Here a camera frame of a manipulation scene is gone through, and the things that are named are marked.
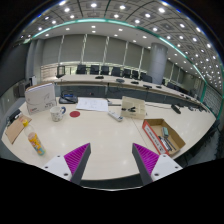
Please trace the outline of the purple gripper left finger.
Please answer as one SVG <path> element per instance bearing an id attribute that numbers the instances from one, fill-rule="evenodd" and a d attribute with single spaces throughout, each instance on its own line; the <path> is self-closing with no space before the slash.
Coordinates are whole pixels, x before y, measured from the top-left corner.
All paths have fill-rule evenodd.
<path id="1" fill-rule="evenodd" d="M 87 143 L 66 155 L 55 156 L 43 166 L 43 169 L 79 185 L 90 154 L 91 145 Z"/>

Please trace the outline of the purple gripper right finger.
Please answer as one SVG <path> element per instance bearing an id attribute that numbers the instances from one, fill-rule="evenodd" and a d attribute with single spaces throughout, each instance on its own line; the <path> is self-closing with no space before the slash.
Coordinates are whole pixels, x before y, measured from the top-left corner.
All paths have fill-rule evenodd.
<path id="1" fill-rule="evenodd" d="M 139 169 L 143 185 L 152 183 L 182 169 L 168 155 L 158 155 L 136 143 L 132 145 L 132 154 Z"/>

